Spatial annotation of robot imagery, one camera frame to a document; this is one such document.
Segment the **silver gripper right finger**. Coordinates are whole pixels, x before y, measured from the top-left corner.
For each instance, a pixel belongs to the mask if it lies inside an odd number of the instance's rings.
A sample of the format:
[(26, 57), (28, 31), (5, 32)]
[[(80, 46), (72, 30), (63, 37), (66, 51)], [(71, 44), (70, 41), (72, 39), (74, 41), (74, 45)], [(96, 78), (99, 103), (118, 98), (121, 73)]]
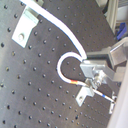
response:
[(101, 51), (93, 51), (87, 53), (88, 60), (106, 60), (109, 67), (112, 67), (110, 57), (110, 47), (103, 48)]

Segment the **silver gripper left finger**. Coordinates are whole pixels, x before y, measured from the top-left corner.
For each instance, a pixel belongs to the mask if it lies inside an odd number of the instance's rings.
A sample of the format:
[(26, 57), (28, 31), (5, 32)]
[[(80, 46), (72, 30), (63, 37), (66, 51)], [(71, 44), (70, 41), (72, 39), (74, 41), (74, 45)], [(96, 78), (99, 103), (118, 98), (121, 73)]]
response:
[(106, 61), (83, 61), (80, 68), (84, 76), (91, 80), (94, 88), (114, 79), (115, 72), (108, 67)]

